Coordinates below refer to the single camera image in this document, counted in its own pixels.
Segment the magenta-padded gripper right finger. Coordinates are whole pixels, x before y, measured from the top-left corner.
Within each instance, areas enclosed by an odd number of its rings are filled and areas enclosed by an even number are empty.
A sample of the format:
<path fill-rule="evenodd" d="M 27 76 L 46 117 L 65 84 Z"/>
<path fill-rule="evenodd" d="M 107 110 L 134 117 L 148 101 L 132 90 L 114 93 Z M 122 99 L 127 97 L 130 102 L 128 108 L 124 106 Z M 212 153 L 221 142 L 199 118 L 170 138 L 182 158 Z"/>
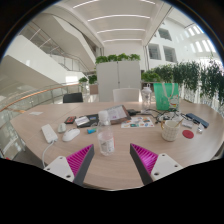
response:
<path fill-rule="evenodd" d="M 130 155 L 144 185 L 182 169 L 182 166 L 166 153 L 156 154 L 133 143 L 130 144 Z"/>

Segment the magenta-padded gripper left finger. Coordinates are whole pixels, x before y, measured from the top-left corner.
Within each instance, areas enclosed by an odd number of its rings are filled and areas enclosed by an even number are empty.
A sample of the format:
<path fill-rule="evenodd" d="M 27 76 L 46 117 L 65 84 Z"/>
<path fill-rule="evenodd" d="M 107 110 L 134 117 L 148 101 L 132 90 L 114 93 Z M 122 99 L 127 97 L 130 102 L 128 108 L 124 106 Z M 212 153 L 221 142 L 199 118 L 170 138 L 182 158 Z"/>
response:
<path fill-rule="evenodd" d="M 91 144 L 67 157 L 57 157 L 44 170 L 82 186 L 93 156 L 94 145 Z"/>

